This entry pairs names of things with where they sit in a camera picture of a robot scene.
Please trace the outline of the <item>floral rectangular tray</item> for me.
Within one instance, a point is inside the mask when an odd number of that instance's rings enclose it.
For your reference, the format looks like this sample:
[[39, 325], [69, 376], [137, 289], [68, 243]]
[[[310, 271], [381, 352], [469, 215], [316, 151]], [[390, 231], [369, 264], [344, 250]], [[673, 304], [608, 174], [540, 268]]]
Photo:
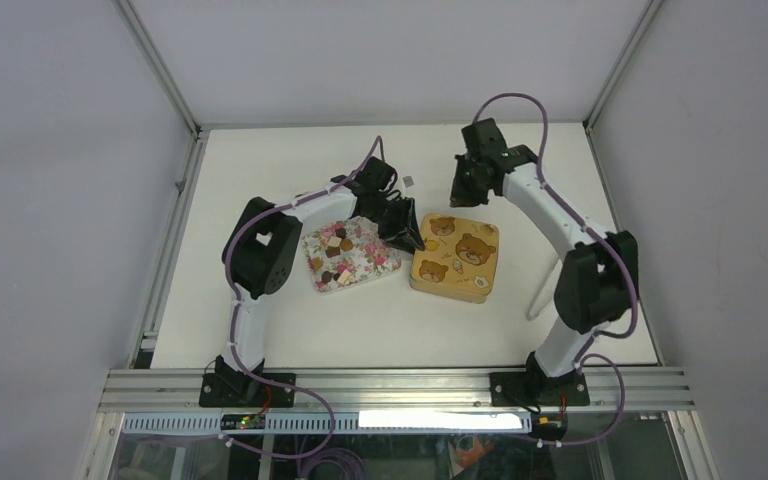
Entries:
[[[328, 248], [327, 241], [330, 237], [336, 236], [335, 230], [338, 228], [346, 230], [345, 239], [351, 240], [354, 247], [347, 252], [341, 250], [341, 254], [337, 257], [327, 258], [325, 254], [325, 250]], [[399, 252], [387, 246], [379, 238], [377, 225], [363, 217], [337, 221], [303, 235], [301, 247], [305, 254], [313, 286], [321, 294], [333, 293], [379, 280], [397, 272], [402, 266]], [[310, 267], [312, 258], [321, 258], [324, 262], [318, 271], [313, 271]], [[333, 280], [327, 284], [321, 280], [321, 275], [325, 271], [340, 275], [346, 269], [351, 270], [353, 276], [345, 286], [340, 286]]]

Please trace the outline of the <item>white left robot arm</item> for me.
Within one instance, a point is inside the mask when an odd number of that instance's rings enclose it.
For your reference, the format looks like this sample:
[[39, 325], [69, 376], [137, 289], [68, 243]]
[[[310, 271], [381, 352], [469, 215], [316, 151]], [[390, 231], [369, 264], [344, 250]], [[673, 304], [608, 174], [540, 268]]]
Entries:
[[372, 156], [285, 204], [262, 197], [247, 203], [222, 252], [234, 299], [226, 345], [215, 363], [216, 373], [226, 375], [222, 392], [235, 405], [248, 406], [260, 395], [267, 301], [289, 279], [307, 229], [364, 218], [384, 245], [409, 254], [424, 250], [415, 201], [397, 189], [397, 178], [391, 165]]

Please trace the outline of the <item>gold square tin box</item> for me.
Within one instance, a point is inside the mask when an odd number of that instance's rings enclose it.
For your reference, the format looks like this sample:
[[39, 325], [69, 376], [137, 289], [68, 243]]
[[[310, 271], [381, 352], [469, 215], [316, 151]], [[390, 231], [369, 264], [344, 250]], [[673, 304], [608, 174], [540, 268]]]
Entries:
[[466, 277], [454, 283], [411, 279], [410, 285], [420, 292], [476, 304], [484, 303], [493, 288], [493, 283], [482, 276]]

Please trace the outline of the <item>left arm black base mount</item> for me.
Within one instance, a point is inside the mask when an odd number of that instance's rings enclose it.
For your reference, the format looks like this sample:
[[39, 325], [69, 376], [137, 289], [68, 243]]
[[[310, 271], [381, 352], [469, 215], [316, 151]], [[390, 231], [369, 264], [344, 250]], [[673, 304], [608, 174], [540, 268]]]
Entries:
[[292, 373], [264, 373], [263, 364], [254, 372], [282, 386], [265, 384], [235, 370], [222, 356], [217, 356], [203, 371], [198, 405], [202, 408], [290, 408], [295, 393], [285, 384], [295, 384]]

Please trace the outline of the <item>silver square tin lid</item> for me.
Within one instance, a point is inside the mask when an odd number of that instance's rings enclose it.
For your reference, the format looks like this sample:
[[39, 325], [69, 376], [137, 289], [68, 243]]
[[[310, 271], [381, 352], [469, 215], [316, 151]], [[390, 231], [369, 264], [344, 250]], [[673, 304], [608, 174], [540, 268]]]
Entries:
[[431, 213], [423, 218], [420, 232], [425, 250], [414, 254], [410, 280], [454, 283], [482, 276], [494, 286], [500, 243], [497, 226]]

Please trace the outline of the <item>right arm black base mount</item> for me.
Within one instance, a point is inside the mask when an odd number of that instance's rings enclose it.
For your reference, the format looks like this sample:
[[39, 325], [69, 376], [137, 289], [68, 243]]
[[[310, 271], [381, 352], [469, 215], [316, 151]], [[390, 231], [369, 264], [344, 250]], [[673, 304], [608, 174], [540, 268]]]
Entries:
[[578, 407], [590, 404], [583, 373], [571, 369], [560, 376], [548, 376], [536, 355], [530, 353], [522, 369], [497, 370], [488, 375], [493, 407]]

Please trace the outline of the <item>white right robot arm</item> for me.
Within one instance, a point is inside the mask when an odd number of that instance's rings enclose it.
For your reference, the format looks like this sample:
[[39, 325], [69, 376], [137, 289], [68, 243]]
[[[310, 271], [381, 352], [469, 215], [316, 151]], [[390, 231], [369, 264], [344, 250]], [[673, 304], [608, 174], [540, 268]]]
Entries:
[[485, 205], [495, 194], [516, 206], [549, 241], [560, 259], [554, 289], [557, 319], [525, 370], [492, 379], [512, 401], [538, 405], [577, 394], [581, 363], [608, 326], [623, 315], [638, 322], [638, 243], [628, 231], [612, 232], [578, 213], [548, 183], [540, 153], [510, 146], [492, 118], [463, 127], [465, 151], [456, 158], [453, 207]]

